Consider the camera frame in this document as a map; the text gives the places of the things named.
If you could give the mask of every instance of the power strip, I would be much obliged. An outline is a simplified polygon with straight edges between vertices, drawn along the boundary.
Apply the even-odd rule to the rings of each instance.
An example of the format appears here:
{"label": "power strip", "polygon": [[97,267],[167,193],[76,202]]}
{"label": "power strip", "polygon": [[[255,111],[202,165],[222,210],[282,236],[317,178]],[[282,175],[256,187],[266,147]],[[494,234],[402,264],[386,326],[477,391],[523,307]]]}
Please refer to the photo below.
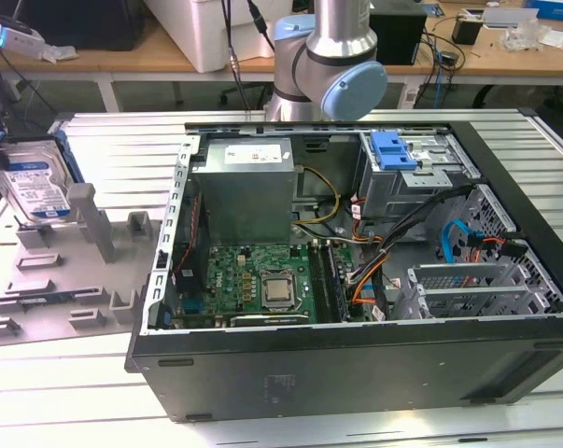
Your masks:
{"label": "power strip", "polygon": [[45,39],[38,33],[34,33],[35,35],[28,35],[0,24],[0,49],[13,51],[40,61],[45,49]]}

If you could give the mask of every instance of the open computer tower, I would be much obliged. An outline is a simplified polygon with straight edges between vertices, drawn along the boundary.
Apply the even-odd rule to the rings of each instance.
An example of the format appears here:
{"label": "open computer tower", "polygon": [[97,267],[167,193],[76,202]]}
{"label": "open computer tower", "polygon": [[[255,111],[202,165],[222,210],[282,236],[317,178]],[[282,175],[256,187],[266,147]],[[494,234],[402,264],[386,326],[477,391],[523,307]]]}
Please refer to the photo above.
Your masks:
{"label": "open computer tower", "polygon": [[177,422],[510,403],[563,243],[469,122],[187,124],[132,359]]}

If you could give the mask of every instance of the cpu socket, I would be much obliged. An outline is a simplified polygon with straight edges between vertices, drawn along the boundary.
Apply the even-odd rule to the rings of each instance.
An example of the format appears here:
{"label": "cpu socket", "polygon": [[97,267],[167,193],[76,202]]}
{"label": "cpu socket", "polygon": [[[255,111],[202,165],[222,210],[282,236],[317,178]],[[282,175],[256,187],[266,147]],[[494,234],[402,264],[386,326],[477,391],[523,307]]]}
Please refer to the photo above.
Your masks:
{"label": "cpu socket", "polygon": [[262,306],[270,311],[287,311],[295,306],[295,278],[291,269],[260,273]]}

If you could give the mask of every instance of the floor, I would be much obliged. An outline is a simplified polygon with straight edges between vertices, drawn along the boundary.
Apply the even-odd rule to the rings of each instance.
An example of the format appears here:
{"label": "floor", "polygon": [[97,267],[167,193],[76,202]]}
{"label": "floor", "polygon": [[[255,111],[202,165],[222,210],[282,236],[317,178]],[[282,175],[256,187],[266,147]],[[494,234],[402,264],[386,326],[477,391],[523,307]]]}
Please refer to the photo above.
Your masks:
{"label": "floor", "polygon": [[[60,112],[103,112],[103,102],[98,88],[91,82],[45,81],[35,83],[43,97]],[[227,96],[227,104],[220,104],[220,92],[232,88],[230,82],[186,82],[181,83],[184,99],[177,105],[173,86],[170,82],[120,82],[116,90],[123,110],[131,111],[163,111],[163,110],[217,110],[241,109],[241,101],[237,93]],[[479,91],[477,86],[452,86],[445,96],[443,108],[469,108]],[[247,91],[248,101],[255,105],[261,89]],[[385,98],[379,108],[395,108],[400,96],[401,85],[390,84]],[[432,108],[436,90],[430,88],[418,104],[419,108]],[[553,97],[551,88],[531,88],[505,86],[495,88],[486,97],[486,107],[532,107],[563,137],[563,105],[547,107],[544,104]],[[21,100],[15,104],[20,117],[29,121],[28,128],[21,122],[10,122],[10,130],[14,134],[31,134],[45,129],[53,122],[53,116],[37,96],[26,89]]]}

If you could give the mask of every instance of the white storage box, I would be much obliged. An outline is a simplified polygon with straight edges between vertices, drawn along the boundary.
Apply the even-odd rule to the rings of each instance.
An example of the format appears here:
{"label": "white storage box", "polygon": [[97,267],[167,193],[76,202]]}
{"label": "white storage box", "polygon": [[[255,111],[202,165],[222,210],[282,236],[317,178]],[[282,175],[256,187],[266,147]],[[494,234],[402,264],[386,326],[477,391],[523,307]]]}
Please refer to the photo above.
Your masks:
{"label": "white storage box", "polygon": [[[198,72],[220,70],[229,62],[220,0],[145,0],[169,36]],[[232,0],[232,44],[239,61],[271,58],[273,51],[259,34],[246,0]],[[291,14],[291,0],[254,0],[273,40],[274,24]]]}

